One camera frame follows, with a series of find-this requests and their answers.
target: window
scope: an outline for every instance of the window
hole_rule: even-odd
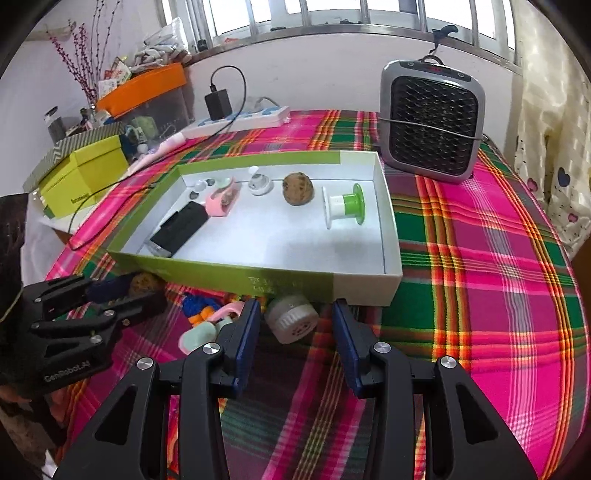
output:
[[[515,50],[515,31],[511,0],[160,0],[164,16],[171,15],[166,5],[186,2],[198,6],[194,11],[205,18],[209,32],[201,35],[213,44],[229,39],[246,38],[270,30],[283,30],[302,25],[369,23],[398,27],[392,34],[403,35],[404,30],[430,32],[454,24],[458,40],[477,48],[491,51],[512,61]],[[302,1],[307,8],[302,13]],[[473,13],[470,5],[475,6]],[[478,25],[478,36],[472,22]]]

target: orange ball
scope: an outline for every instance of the orange ball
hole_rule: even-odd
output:
[[[192,317],[189,317],[189,322],[195,327],[203,322],[203,317],[199,314],[193,315]]]
[[[207,320],[214,313],[216,313],[214,308],[208,305],[201,311],[201,317],[203,317],[203,320]]]

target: brown ball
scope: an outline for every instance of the brown ball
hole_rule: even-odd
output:
[[[308,175],[290,173],[283,179],[283,197],[290,205],[305,205],[314,196],[314,186]]]
[[[133,297],[149,291],[163,290],[165,285],[166,282],[162,278],[151,273],[141,272],[131,280],[129,295]]]

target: green and white box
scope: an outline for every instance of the green and white box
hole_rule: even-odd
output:
[[[264,196],[248,191],[248,168],[273,181]],[[306,205],[283,198],[282,181],[303,172],[314,185]],[[210,218],[172,257],[154,256],[145,243],[190,202],[200,180],[233,177],[241,186],[227,217]],[[324,219],[322,187],[365,197],[365,221]],[[195,201],[204,203],[212,186]],[[126,270],[153,272],[167,281],[253,296],[302,293],[310,301],[346,299],[352,305],[389,306],[402,279],[392,202],[375,152],[306,151],[241,155],[175,167],[128,218],[109,245]]]

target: orange lid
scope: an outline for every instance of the orange lid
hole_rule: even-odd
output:
[[[145,72],[120,85],[96,102],[97,110],[106,110],[117,118],[142,103],[187,83],[183,65],[171,63]]]

